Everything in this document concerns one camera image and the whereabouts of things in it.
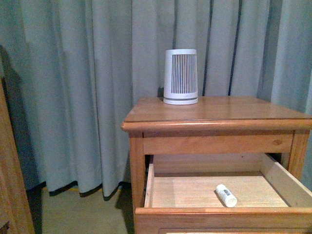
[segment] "drawer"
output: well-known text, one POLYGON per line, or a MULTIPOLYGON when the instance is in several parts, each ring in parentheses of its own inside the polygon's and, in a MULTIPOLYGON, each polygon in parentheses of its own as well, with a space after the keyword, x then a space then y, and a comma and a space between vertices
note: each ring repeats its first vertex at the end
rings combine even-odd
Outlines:
POLYGON ((155 155, 135 226, 137 234, 311 232, 312 193, 266 154, 155 155), (218 184, 235 207, 219 200, 218 184))

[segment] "floor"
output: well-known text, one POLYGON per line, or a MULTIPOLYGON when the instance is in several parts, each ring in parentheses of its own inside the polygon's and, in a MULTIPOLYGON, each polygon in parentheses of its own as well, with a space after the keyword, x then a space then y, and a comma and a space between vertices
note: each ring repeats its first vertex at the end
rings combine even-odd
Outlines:
POLYGON ((87 197, 75 189, 56 196, 40 193, 41 207, 31 204, 36 234, 134 233, 130 188, 121 188, 109 201, 103 200, 102 191, 87 197))

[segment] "tabletop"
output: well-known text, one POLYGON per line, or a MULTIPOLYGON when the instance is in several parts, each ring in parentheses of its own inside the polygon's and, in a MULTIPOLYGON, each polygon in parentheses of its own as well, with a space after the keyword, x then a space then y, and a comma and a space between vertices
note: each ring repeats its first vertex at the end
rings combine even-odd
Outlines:
POLYGON ((197 104, 169 105, 146 97, 125 118, 130 131, 204 129, 312 129, 312 116, 255 97, 199 97, 197 104))

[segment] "vertical slats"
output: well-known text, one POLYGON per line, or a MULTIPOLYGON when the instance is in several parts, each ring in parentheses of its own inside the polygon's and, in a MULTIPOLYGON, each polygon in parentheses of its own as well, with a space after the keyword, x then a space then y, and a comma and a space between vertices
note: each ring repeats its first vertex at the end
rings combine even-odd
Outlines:
POLYGON ((187 94, 197 91, 196 55, 173 55, 171 92, 187 94))

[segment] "wood grain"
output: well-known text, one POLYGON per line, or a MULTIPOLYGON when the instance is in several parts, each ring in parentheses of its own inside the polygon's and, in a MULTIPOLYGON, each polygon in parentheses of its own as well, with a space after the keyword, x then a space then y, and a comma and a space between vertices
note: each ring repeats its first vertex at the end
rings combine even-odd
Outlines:
POLYGON ((263 157, 261 172, 276 191, 292 207, 312 207, 312 192, 291 175, 282 165, 263 157))
POLYGON ((133 211, 144 206, 145 155, 143 134, 129 134, 133 211))
POLYGON ((145 154, 221 154, 290 152, 293 136, 229 135, 190 137, 145 137, 145 154))
POLYGON ((168 228, 303 229, 311 231, 312 208, 137 208, 137 234, 168 228))
POLYGON ((306 156, 309 134, 309 130, 296 130, 293 135, 288 171, 299 180, 306 156))
POLYGON ((3 200, 1 197, 0 202, 0 234, 4 234, 7 233, 7 229, 9 228, 9 217, 3 209, 3 200))
POLYGON ((10 232, 34 234, 34 227, 27 202, 20 162, 14 142, 12 127, 0 84, 0 192, 4 199, 10 232))
POLYGON ((126 131, 312 129, 312 116, 254 97, 199 97, 193 105, 142 98, 125 118, 126 131))
POLYGON ((259 172, 263 154, 154 155, 158 173, 259 172))
POLYGON ((176 120, 123 122, 125 132, 170 132, 203 130, 295 130, 312 129, 311 119, 176 120))
POLYGON ((236 207, 288 207, 262 175, 155 177, 152 207, 225 207, 215 192, 224 184, 236 207))
POLYGON ((168 105, 160 98, 147 97, 138 101, 125 122, 311 118, 255 97, 199 97, 193 105, 168 105))
POLYGON ((160 229, 159 234, 303 234, 307 233, 306 229, 257 229, 257 228, 240 228, 240 229, 231 229, 231 228, 183 228, 183 229, 160 229))
POLYGON ((150 165, 148 168, 147 182, 146 182, 144 207, 152 207, 153 205, 154 178, 155 178, 154 163, 153 163, 153 157, 151 157, 150 165))

